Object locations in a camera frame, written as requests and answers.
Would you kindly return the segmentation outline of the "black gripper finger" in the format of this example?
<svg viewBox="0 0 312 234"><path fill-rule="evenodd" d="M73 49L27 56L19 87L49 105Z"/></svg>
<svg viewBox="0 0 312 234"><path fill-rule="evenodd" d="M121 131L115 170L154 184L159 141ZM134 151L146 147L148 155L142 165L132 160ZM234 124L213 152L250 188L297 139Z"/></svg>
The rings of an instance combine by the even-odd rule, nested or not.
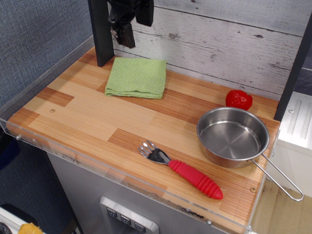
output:
<svg viewBox="0 0 312 234"><path fill-rule="evenodd" d="M139 24L151 27L154 20L154 1L141 0L136 21Z"/></svg>
<svg viewBox="0 0 312 234"><path fill-rule="evenodd" d="M130 49L135 48L136 45L132 25L130 23L124 25L113 23L111 25L111 33L115 37L119 45L123 45Z"/></svg>

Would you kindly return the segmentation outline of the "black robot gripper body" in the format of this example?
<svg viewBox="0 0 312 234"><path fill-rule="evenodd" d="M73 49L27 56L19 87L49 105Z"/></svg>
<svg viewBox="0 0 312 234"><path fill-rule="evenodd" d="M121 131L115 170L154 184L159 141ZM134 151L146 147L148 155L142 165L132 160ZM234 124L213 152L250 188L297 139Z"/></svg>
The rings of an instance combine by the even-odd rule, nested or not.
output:
<svg viewBox="0 0 312 234"><path fill-rule="evenodd" d="M134 18L137 22L144 23L144 21L137 17L142 9L142 0L108 0L111 7L108 21L112 24L127 24Z"/></svg>

